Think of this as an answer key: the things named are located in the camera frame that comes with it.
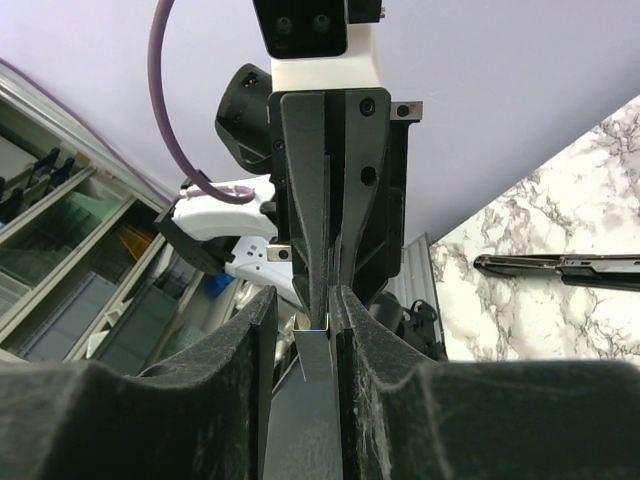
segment white marble surface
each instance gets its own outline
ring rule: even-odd
[[[488,278],[473,268],[483,253],[640,254],[639,117],[640,97],[432,246],[452,360],[640,366],[640,293]]]

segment blue object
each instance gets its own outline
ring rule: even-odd
[[[216,298],[224,291],[225,288],[227,288],[227,285],[229,285],[231,282],[233,282],[233,277],[231,275],[227,275],[226,273],[218,273],[207,278],[207,281],[204,284],[204,288],[210,297]]]

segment metal clip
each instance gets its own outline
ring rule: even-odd
[[[291,245],[277,243],[267,245],[267,260],[269,262],[290,262]]]
[[[333,377],[333,358],[329,340],[329,316],[323,330],[311,330],[309,318],[296,313],[293,336],[296,340],[302,374],[307,382],[322,382]]]

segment black tongs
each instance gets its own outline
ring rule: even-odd
[[[640,292],[640,255],[480,255],[473,266],[484,275],[558,275],[565,285]]]

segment shelf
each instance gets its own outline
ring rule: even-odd
[[[162,339],[166,338],[182,298],[189,295],[189,284],[199,276],[182,258],[174,255],[159,277],[154,278],[155,265],[150,265],[131,303],[117,320],[92,359],[100,360],[114,370],[137,375],[154,358]]]
[[[9,312],[31,288],[0,272],[0,317]]]
[[[94,334],[108,333],[105,329],[108,329],[116,320],[114,313],[123,308],[127,299],[132,298],[134,292],[140,287],[141,282],[143,283],[143,279],[148,277],[147,274],[153,270],[165,243],[166,240],[160,235],[153,240],[143,256],[136,262],[126,278],[124,278],[114,295],[104,305],[98,315],[96,315],[91,325],[80,337],[69,354],[67,354],[65,360],[71,361],[85,358],[91,336]]]
[[[0,272],[35,287],[122,205],[89,177],[0,245]]]
[[[138,262],[120,233],[124,228],[150,230],[155,212],[145,209],[132,205],[0,346],[30,361],[65,359]],[[141,256],[153,241],[153,234],[147,235],[150,242],[139,245]]]

